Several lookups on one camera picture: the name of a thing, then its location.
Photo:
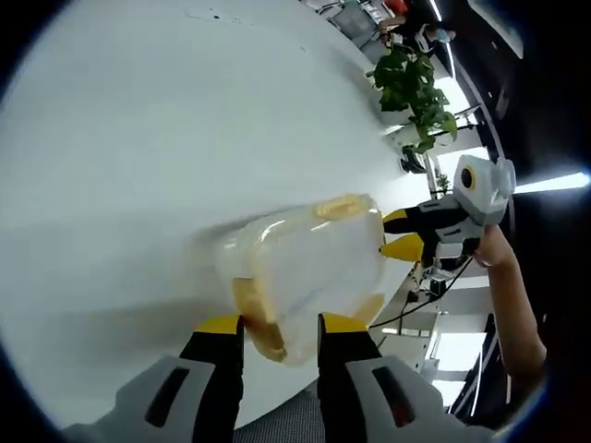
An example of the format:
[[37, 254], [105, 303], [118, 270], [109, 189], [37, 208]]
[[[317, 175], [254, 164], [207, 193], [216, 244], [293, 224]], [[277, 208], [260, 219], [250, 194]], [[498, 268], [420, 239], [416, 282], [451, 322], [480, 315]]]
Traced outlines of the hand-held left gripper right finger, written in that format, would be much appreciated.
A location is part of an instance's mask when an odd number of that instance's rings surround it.
[[493, 442], [494, 432], [444, 412], [440, 393], [362, 321], [318, 317], [318, 397], [327, 442]]

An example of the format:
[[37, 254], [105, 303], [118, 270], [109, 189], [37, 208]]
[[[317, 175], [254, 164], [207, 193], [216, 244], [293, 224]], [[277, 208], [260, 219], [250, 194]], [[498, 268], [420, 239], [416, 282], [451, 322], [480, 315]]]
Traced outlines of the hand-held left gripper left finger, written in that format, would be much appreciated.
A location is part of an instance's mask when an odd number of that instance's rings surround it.
[[178, 355], [128, 381], [113, 409], [63, 430], [67, 442], [231, 442], [243, 398], [244, 319], [211, 318]]

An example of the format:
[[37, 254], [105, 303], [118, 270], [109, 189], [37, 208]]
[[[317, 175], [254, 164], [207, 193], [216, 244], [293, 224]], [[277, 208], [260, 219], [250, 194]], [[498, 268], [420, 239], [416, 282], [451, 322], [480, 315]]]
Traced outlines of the person's right hand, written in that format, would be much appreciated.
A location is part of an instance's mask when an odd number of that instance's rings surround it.
[[498, 225], [487, 226], [474, 258], [484, 267], [494, 267], [507, 259], [512, 248]]

